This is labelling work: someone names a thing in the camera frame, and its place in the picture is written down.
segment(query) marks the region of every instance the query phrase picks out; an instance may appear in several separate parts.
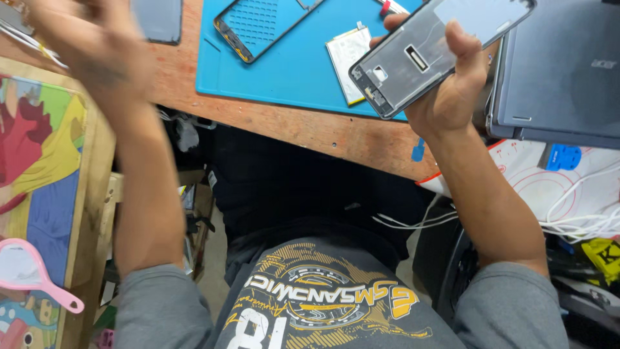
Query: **workbench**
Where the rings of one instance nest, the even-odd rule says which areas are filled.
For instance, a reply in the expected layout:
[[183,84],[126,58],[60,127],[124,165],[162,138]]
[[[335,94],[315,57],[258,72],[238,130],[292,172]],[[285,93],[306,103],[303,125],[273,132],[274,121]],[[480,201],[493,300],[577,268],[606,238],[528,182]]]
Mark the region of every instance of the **workbench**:
[[[203,0],[184,1],[180,45],[149,45],[157,63],[151,102],[414,180],[438,171],[428,147],[421,162],[411,160],[419,137],[406,122],[197,93],[202,7]],[[5,35],[0,35],[0,47],[0,56],[67,74]]]

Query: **printed graphic on shirt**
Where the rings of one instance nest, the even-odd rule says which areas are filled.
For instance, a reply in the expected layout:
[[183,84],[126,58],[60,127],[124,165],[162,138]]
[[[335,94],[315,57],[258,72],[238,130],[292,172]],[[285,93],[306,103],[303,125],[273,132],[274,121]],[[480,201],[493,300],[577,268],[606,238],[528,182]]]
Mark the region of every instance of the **printed graphic on shirt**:
[[375,335],[417,340],[431,337],[432,329],[420,324],[412,332],[394,323],[418,302],[383,273],[323,254],[313,243],[296,243],[257,263],[223,333],[234,328],[228,349],[331,348]]

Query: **hand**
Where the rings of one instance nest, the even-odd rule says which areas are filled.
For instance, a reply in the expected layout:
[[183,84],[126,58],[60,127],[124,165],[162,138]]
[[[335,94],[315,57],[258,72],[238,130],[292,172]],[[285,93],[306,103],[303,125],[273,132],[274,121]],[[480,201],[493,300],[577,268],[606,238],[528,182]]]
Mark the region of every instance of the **hand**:
[[[406,15],[387,16],[384,26],[392,30],[405,18]],[[371,47],[380,40],[373,39]],[[451,20],[446,26],[446,41],[457,57],[455,73],[405,110],[411,128],[428,143],[467,130],[477,97],[487,79],[489,59],[482,51],[480,40],[465,34],[461,26]]]
[[127,0],[24,0],[29,21],[117,130],[146,104],[154,65]]

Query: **pink hand mirror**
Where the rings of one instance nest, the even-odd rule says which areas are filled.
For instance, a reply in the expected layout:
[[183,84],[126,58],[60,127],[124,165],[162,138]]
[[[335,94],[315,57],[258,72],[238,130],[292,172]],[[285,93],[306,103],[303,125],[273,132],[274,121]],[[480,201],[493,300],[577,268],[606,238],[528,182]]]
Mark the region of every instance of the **pink hand mirror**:
[[84,303],[79,298],[51,282],[37,249],[20,238],[0,241],[0,288],[38,289],[74,314],[84,310]]

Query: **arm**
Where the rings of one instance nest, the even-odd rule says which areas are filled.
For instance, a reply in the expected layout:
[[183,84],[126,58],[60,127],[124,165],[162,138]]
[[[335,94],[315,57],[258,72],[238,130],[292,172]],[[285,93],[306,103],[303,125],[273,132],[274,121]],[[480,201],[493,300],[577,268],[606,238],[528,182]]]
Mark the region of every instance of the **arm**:
[[[30,20],[86,87],[117,136],[125,175],[115,235],[122,278],[131,271],[182,266],[185,218],[172,150],[146,101],[154,65],[124,0],[28,0]],[[90,13],[89,20],[82,15]]]
[[[394,28],[404,18],[388,16],[385,26]],[[471,124],[489,59],[480,40],[465,34],[456,21],[446,26],[446,41],[457,56],[455,74],[405,110],[409,124],[432,150],[482,266],[509,261],[548,276],[538,220],[499,172]]]

